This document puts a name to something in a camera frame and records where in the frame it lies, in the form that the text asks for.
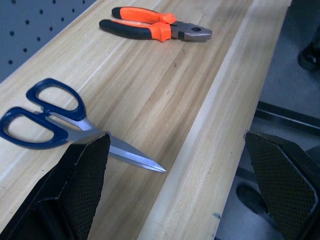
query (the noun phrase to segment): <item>gray pegboard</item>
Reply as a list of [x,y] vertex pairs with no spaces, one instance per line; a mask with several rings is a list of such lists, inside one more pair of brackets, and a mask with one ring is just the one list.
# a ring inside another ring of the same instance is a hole
[[0,82],[96,0],[1,0]]

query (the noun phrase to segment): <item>pliers jaw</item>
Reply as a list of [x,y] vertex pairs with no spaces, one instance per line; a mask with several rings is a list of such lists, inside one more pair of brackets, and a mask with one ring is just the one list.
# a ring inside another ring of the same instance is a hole
[[210,29],[192,23],[175,21],[170,24],[171,37],[188,42],[206,42],[210,40],[213,32]]

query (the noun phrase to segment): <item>black object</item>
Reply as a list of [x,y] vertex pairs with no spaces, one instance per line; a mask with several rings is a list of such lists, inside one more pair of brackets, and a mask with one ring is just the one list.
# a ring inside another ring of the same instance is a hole
[[107,132],[69,146],[0,234],[0,240],[86,240],[96,213],[110,147]]
[[259,101],[255,117],[271,120],[295,129],[320,136],[320,119]]
[[320,70],[320,25],[312,42],[298,55],[298,63],[310,71]]
[[102,30],[129,39],[150,40],[152,34],[147,27],[137,27],[125,25],[109,19],[103,19],[99,22]]
[[247,132],[261,195],[286,240],[320,237],[320,167],[294,142]]
[[309,71],[320,70],[320,50],[316,50],[310,43],[299,55],[298,63]]

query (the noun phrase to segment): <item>wood grain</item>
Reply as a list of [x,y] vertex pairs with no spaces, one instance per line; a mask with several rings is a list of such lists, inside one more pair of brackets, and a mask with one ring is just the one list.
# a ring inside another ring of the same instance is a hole
[[[0,115],[39,110],[25,93],[55,78],[88,119],[154,158],[155,173],[109,157],[89,239],[212,239],[244,146],[288,0],[98,0],[0,84]],[[99,29],[116,6],[172,12],[213,30],[206,43],[132,40]],[[72,108],[61,92],[44,99]],[[50,133],[20,120],[13,134]],[[68,145],[29,150],[0,139],[0,230]]]

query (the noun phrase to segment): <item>gray floor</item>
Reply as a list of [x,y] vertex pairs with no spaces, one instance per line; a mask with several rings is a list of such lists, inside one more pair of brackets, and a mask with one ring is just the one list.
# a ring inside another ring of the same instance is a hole
[[[265,80],[261,101],[320,118],[320,72],[306,71],[297,63],[299,52],[309,44],[318,24],[320,1],[292,1]],[[259,118],[253,120],[251,130],[288,139],[304,150],[320,145],[320,137]],[[253,173],[246,149],[243,150],[239,167]],[[238,200],[236,188],[239,184],[246,183],[259,190],[252,180],[241,178],[239,172],[234,178],[216,233],[218,239],[282,239],[279,232]]]

